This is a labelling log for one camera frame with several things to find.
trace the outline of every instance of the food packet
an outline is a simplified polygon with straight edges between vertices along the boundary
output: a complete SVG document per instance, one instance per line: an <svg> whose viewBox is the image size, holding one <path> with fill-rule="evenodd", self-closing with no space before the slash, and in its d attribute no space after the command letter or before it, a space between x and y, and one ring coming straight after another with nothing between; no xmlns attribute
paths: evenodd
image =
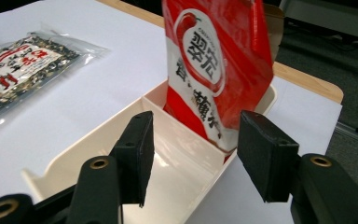
<svg viewBox="0 0 358 224"><path fill-rule="evenodd" d="M30 32L0 46L0 126L5 114L68 68L83 66L108 50L52 30Z"/></svg>
<svg viewBox="0 0 358 224"><path fill-rule="evenodd" d="M230 153L240 112L273 78L261 0L163 0L168 51L164 110Z"/></svg>

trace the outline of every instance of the table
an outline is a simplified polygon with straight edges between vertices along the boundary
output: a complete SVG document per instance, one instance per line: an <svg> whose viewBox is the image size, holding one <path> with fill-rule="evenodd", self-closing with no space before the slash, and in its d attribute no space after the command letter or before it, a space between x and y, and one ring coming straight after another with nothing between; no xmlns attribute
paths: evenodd
<svg viewBox="0 0 358 224"><path fill-rule="evenodd" d="M109 4L161 21L161 17L122 2ZM0 45L41 27L111 51L49 85L6 116L0 125L0 196L31 194L21 169L42 175L60 152L167 77L165 34L156 24L94 0L45 0L0 14ZM337 123L342 91L283 64L275 63L274 70L278 100L268 118L300 143L301 154L324 153ZM238 193L247 188L251 188L248 177L239 160L234 160L188 223L236 223L244 216L251 218L247 214L257 214L255 211L276 222L291 219L288 203L263 204L257 194ZM243 202L251 203L245 208Z"/></svg>

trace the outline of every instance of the gray carpet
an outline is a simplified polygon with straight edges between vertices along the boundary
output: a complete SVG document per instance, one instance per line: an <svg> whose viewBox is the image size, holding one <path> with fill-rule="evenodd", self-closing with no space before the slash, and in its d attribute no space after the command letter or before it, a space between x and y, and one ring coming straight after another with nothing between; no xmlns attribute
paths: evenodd
<svg viewBox="0 0 358 224"><path fill-rule="evenodd" d="M339 86L344 92L338 123L358 128L358 39L297 21L285 24L276 61ZM333 134L327 156L338 161L358 184L358 139Z"/></svg>

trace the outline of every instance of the transparent plastic bag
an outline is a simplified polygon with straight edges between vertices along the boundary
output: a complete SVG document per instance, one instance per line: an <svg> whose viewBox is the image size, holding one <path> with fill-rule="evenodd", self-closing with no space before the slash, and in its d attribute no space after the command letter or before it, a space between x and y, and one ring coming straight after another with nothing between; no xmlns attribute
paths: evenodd
<svg viewBox="0 0 358 224"><path fill-rule="evenodd" d="M44 30L0 46L0 126L5 123L6 113L55 77L107 51L69 35Z"/></svg>

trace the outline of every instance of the red and white package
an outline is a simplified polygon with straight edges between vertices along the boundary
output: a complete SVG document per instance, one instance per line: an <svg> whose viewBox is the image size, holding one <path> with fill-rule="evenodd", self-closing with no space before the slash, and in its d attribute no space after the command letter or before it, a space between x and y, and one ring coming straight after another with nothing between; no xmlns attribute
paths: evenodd
<svg viewBox="0 0 358 224"><path fill-rule="evenodd" d="M163 0L168 51L164 110L229 153L240 112L273 78L261 0Z"/></svg>

